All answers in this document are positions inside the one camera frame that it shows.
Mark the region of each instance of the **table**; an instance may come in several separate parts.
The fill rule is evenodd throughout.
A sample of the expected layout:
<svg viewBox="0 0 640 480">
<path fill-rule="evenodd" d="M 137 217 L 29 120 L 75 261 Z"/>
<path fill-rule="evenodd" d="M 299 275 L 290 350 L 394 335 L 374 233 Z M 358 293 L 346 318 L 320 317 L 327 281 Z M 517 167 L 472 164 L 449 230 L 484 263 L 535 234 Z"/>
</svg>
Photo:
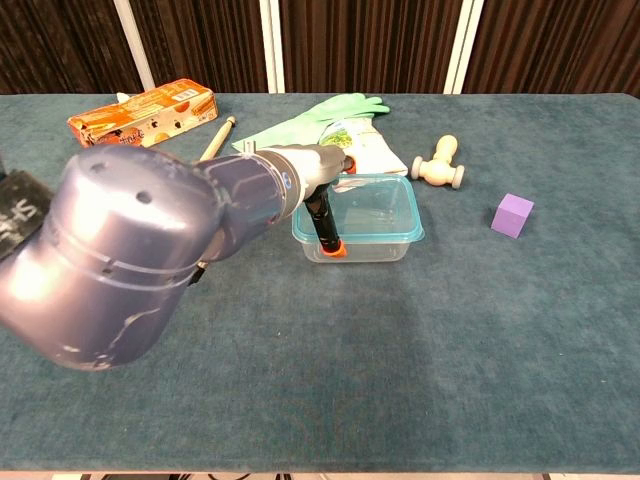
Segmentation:
<svg viewBox="0 0 640 480">
<path fill-rule="evenodd" d="M 192 160 L 229 114 L 238 139 L 326 97 L 221 94 L 215 122 L 158 148 Z M 316 265 L 284 222 L 113 371 L 0 329 L 0 469 L 640 471 L 640 102 L 383 98 L 407 164 L 460 143 L 459 191 L 413 184 L 424 240 Z M 0 97 L 5 163 L 55 187 L 80 149 L 67 117 L 113 100 Z M 518 240 L 489 228 L 507 192 L 536 204 Z"/>
</svg>

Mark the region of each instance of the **cardboard box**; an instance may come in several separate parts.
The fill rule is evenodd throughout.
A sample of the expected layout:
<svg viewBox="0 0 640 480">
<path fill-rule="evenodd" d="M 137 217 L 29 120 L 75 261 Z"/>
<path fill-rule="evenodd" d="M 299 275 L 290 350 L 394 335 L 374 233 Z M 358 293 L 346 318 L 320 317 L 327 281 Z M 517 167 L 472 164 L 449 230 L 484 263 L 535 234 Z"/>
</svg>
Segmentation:
<svg viewBox="0 0 640 480">
<path fill-rule="evenodd" d="M 75 115 L 67 124 L 85 147 L 101 143 L 149 147 L 217 116 L 213 92 L 193 80 L 182 79 L 124 103 Z"/>
</svg>

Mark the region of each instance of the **clear plastic container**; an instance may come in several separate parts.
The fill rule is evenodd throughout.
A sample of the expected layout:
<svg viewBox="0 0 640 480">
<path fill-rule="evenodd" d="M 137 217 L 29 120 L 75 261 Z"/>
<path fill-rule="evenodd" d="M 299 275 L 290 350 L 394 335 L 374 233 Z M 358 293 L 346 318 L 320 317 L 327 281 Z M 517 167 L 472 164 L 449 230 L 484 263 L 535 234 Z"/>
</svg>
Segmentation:
<svg viewBox="0 0 640 480">
<path fill-rule="evenodd" d="M 311 216 L 301 205 L 293 214 L 293 236 L 312 262 L 392 262 L 424 238 L 413 188 L 400 175 L 343 175 L 329 188 L 329 203 L 347 255 L 322 253 Z"/>
</svg>

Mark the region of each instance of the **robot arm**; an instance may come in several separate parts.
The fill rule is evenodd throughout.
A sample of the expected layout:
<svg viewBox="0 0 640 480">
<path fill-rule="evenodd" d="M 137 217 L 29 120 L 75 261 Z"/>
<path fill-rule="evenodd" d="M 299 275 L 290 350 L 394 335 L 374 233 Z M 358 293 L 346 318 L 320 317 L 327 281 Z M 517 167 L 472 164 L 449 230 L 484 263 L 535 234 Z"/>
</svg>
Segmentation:
<svg viewBox="0 0 640 480">
<path fill-rule="evenodd" d="M 158 339 L 199 262 L 232 255 L 349 167 L 335 146 L 196 166 L 137 147 L 83 150 L 42 228 L 0 261 L 0 323 L 67 367 L 131 362 Z"/>
</svg>

